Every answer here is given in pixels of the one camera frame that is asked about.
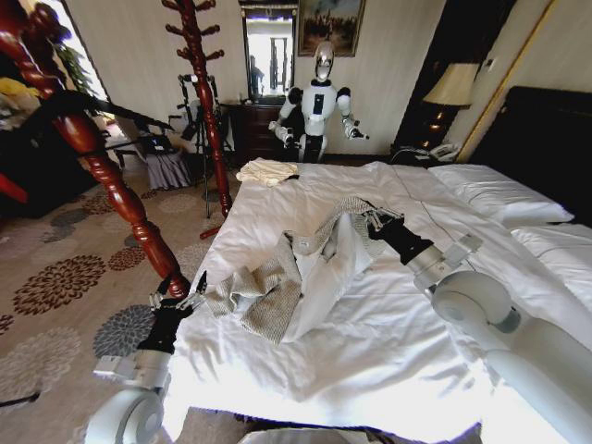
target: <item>carved wooden post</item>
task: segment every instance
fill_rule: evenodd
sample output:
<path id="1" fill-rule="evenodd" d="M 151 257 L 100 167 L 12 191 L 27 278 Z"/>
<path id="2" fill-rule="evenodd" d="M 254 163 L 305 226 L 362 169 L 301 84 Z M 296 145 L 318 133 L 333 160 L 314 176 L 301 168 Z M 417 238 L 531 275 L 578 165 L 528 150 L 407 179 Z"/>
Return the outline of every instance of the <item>carved wooden post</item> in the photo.
<path id="1" fill-rule="evenodd" d="M 193 67 L 193 72 L 197 76 L 197 84 L 195 85 L 195 92 L 200 98 L 203 107 L 203 120 L 205 120 L 205 128 L 207 133 L 207 140 L 212 147 L 212 157 L 214 158 L 214 169 L 216 173 L 216 185 L 218 187 L 218 194 L 220 196 L 220 205 L 222 205 L 222 214 L 224 217 L 228 215 L 230 207 L 232 206 L 232 199 L 228 191 L 228 178 L 226 173 L 226 165 L 222 157 L 222 149 L 220 142 L 220 135 L 216 128 L 216 118 L 214 116 L 214 106 L 212 103 L 212 91 L 207 82 L 207 70 L 205 69 L 205 62 L 213 60 L 224 55 L 224 51 L 215 51 L 211 55 L 206 56 L 202 49 L 202 35 L 209 35 L 220 31 L 218 25 L 211 26 L 203 31 L 197 27 L 196 11 L 202 11 L 214 7 L 216 2 L 214 0 L 205 0 L 199 5 L 195 5 L 193 0 L 177 0 L 176 2 L 170 0 L 162 0 L 162 4 L 169 9 L 178 11 L 181 15 L 181 23 L 183 29 L 175 28 L 171 25 L 166 25 L 166 30 L 185 38 L 187 47 L 177 51 L 179 57 L 189 60 Z"/>
<path id="2" fill-rule="evenodd" d="M 65 76 L 52 59 L 54 49 L 49 42 L 58 42 L 63 35 L 51 7 L 37 4 L 27 18 L 19 0 L 0 1 L 0 51 L 15 61 L 23 79 L 40 90 L 44 99 L 65 89 Z M 80 111 L 58 117 L 53 124 L 79 154 L 92 153 L 86 156 L 91 173 L 105 186 L 109 202 L 131 224 L 135 238 L 160 277 L 172 275 L 170 294 L 177 298 L 186 296 L 189 281 L 181 275 L 179 264 L 158 227 L 146 219 L 142 201 L 106 155 L 105 143 L 94 122 Z"/>

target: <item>dark headboard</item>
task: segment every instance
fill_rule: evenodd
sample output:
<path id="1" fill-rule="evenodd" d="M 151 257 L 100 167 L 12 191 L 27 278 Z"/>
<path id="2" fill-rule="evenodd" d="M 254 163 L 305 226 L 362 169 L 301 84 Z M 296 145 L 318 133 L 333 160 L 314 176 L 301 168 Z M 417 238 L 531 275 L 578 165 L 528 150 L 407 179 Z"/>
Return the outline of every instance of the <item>dark headboard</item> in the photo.
<path id="1" fill-rule="evenodd" d="M 545 194 L 592 227 L 592 93 L 511 88 L 470 162 Z"/>

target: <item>patterned carpet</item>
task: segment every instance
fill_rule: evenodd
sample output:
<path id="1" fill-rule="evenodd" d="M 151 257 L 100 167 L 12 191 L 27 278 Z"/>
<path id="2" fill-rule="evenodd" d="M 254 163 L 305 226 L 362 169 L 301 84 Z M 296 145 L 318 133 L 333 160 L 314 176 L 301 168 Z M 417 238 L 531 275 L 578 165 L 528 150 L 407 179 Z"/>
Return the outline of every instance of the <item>patterned carpet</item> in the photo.
<path id="1" fill-rule="evenodd" d="M 183 274 L 192 280 L 220 225 L 218 203 L 205 217 L 204 186 L 150 191 L 145 167 L 126 159 L 125 180 L 141 196 Z M 229 175 L 233 197 L 239 183 Z M 159 278 L 100 186 L 41 219 L 8 220 L 0 227 L 0 401 L 32 403 L 0 408 L 0 441 L 80 444 L 88 419 L 119 386 L 92 375 L 97 358 L 127 355 L 145 338 L 152 318 L 148 294 Z M 191 410 L 181 444 L 234 444 L 250 429 L 272 423 L 232 413 Z M 455 442 L 481 442 L 476 427 Z M 375 434 L 385 443 L 409 443 Z M 161 432 L 155 441 L 169 442 Z"/>

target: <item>white pillow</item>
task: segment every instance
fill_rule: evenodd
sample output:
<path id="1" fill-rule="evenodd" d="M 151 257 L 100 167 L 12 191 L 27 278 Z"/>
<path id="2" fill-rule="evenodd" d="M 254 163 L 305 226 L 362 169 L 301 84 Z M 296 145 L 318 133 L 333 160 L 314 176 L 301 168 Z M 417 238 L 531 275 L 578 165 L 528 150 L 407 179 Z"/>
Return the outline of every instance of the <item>white pillow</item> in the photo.
<path id="1" fill-rule="evenodd" d="M 434 166 L 429 171 L 461 200 L 506 228 L 574 218 L 558 203 L 488 166 Z"/>
<path id="2" fill-rule="evenodd" d="M 592 229 L 570 224 L 524 227 L 512 235 L 592 311 Z"/>

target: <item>window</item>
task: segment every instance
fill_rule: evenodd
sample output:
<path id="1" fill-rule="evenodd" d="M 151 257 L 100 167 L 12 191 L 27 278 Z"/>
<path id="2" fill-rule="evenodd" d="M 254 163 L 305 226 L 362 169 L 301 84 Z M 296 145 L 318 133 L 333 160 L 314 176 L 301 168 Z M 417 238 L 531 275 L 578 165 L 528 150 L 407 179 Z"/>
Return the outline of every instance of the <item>window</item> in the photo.
<path id="1" fill-rule="evenodd" d="M 298 6 L 244 3 L 241 13 L 249 98 L 262 103 L 283 97 L 292 86 Z"/>
<path id="2" fill-rule="evenodd" d="M 56 50 L 58 56 L 62 59 L 62 62 L 64 62 L 68 75 L 72 78 L 76 89 L 94 96 L 97 99 L 107 100 L 108 97 L 103 88 L 103 84 L 94 70 L 94 65 L 86 53 L 86 48 L 80 40 L 78 30 L 72 23 L 70 15 L 64 8 L 62 1 L 40 1 L 49 5 L 56 12 L 59 24 L 68 28 L 70 31 L 70 38 L 65 39 L 63 44 L 59 45 Z"/>

